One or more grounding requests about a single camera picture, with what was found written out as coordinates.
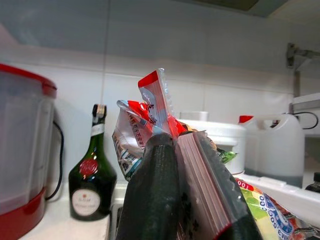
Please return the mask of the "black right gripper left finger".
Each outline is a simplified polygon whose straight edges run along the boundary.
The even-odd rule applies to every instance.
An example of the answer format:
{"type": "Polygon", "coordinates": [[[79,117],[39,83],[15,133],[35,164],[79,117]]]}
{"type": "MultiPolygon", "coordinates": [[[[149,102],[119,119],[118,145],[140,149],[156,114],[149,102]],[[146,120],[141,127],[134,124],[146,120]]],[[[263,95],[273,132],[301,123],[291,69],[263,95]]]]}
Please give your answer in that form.
{"type": "Polygon", "coordinates": [[[179,211],[175,144],[160,133],[147,141],[127,185],[116,240],[176,240],[179,211]]]}

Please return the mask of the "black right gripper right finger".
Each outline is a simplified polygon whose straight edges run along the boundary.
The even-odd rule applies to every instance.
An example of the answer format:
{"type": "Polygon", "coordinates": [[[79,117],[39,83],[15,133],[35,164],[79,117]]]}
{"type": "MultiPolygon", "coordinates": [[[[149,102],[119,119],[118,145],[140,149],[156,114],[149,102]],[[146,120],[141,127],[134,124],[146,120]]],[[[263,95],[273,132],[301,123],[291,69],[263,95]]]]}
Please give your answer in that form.
{"type": "Polygon", "coordinates": [[[218,193],[215,202],[222,207],[218,215],[224,220],[223,228],[214,240],[263,240],[237,181],[221,162],[210,139],[200,133],[198,143],[218,193]]]}

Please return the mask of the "clear blue badge snack bag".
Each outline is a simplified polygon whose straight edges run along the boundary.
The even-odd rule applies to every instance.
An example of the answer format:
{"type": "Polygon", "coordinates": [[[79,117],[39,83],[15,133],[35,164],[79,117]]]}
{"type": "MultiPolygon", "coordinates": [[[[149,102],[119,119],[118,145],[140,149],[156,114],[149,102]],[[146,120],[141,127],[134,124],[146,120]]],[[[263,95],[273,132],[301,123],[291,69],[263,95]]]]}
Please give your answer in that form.
{"type": "MultiPolygon", "coordinates": [[[[177,139],[176,154],[181,180],[182,217],[177,240],[214,240],[223,228],[216,203],[218,191],[201,154],[199,134],[186,132],[177,139]]],[[[262,240],[320,240],[320,231],[305,223],[260,189],[234,177],[262,240]]]]}

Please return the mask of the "red white snack packet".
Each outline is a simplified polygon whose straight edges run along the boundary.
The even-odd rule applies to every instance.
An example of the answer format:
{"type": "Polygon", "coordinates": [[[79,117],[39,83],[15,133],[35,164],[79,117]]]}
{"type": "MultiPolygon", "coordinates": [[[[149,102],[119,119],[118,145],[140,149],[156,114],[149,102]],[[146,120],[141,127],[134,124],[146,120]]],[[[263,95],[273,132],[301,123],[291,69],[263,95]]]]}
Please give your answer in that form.
{"type": "Polygon", "coordinates": [[[163,68],[149,73],[137,85],[143,101],[117,101],[119,115],[112,134],[117,161],[126,181],[130,181],[140,165],[151,137],[167,133],[177,139],[185,131],[174,116],[163,68]]]}

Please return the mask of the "dark green wine bottle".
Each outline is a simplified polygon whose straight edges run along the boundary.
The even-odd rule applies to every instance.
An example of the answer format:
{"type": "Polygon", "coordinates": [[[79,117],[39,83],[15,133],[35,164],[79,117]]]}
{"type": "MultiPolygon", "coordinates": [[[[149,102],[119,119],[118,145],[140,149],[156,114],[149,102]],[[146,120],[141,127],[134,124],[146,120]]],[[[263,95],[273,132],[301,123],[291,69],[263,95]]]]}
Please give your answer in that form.
{"type": "Polygon", "coordinates": [[[72,218],[96,221],[111,210],[117,173],[104,152],[107,106],[95,104],[88,149],[68,174],[69,209],[72,218]]]}

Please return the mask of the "green snack packet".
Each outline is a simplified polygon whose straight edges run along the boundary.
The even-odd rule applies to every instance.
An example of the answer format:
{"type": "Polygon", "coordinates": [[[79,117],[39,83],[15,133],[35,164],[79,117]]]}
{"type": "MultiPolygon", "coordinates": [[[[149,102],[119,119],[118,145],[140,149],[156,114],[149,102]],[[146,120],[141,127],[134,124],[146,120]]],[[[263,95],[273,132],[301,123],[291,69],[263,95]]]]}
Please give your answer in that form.
{"type": "Polygon", "coordinates": [[[230,162],[231,160],[233,160],[237,156],[237,153],[235,153],[233,151],[226,151],[226,150],[223,150],[219,147],[216,149],[216,153],[217,153],[217,156],[219,157],[220,161],[223,164],[230,162]]]}

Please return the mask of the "white jug red cap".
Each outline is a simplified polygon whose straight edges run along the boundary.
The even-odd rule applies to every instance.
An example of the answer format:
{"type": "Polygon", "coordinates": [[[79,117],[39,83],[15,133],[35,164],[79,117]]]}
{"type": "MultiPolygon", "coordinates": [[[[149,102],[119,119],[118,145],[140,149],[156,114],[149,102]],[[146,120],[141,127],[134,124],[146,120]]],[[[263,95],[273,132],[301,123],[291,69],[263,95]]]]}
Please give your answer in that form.
{"type": "Polygon", "coordinates": [[[244,173],[267,177],[301,188],[305,134],[292,114],[241,115],[246,129],[244,173]]]}

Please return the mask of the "white rice cooker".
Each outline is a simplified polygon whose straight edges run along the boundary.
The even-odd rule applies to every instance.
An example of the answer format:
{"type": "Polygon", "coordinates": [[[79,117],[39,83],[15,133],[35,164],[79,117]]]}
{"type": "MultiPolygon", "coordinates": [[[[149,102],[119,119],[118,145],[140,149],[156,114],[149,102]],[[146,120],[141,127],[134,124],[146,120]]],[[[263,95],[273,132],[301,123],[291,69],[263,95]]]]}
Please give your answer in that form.
{"type": "Polygon", "coordinates": [[[205,131],[215,145],[236,156],[225,165],[233,175],[245,171],[246,129],[237,124],[209,121],[206,111],[183,111],[179,113],[179,121],[191,129],[205,131]]]}

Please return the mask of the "red clear plastic appliance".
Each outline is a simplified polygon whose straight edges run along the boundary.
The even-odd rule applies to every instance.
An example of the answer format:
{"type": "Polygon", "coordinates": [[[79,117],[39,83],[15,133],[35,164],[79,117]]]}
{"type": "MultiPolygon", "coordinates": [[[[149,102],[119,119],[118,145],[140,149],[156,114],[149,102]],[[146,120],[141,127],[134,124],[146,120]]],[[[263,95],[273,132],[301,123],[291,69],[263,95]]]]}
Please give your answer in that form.
{"type": "Polygon", "coordinates": [[[56,85],[0,63],[0,240],[18,240],[43,218],[56,85]]]}

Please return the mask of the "white wall shelf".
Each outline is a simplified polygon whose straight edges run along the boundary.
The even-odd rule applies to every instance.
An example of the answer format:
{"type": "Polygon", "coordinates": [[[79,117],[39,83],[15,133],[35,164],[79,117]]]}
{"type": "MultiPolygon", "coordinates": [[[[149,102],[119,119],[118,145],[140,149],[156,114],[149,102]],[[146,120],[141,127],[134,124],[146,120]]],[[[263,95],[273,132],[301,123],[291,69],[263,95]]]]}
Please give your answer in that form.
{"type": "Polygon", "coordinates": [[[320,138],[320,92],[294,97],[290,111],[298,118],[306,137],[320,138]]]}

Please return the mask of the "grey metal bracket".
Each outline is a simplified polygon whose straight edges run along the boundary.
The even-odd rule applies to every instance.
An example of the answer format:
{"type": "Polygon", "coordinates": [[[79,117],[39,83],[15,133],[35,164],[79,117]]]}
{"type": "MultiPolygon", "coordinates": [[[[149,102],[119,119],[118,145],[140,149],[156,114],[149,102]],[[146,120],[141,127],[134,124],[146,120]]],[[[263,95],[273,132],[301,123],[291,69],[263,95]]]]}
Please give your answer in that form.
{"type": "Polygon", "coordinates": [[[289,42],[286,49],[286,67],[293,70],[293,96],[301,96],[301,72],[312,61],[320,61],[320,52],[302,49],[289,42]]]}

